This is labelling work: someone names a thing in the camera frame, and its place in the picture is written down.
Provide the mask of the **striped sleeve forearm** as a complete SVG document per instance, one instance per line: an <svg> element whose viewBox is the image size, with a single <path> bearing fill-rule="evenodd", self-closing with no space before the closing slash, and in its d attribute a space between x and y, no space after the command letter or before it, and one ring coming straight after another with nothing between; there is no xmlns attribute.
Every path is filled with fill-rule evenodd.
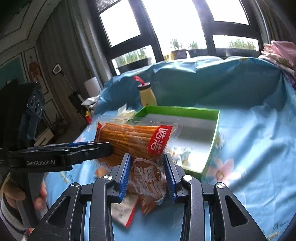
<svg viewBox="0 0 296 241"><path fill-rule="evenodd" d="M20 213L10 206L5 195L1 198L1 221L15 240L28 239L28 228L23 225Z"/></svg>

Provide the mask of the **person's left hand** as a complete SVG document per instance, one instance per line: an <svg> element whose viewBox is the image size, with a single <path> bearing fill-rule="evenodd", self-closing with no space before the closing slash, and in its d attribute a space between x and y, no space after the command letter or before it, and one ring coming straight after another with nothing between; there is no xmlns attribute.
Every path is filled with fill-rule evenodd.
<svg viewBox="0 0 296 241"><path fill-rule="evenodd" d="M47 190L46 183L42 181L40 186L40 195L34 200L34 207L36 210L44 211L46 207ZM15 185L15 183L8 181L3 188L4 195L8 204L18 210L17 201L23 201L25 199L25 193Z"/></svg>

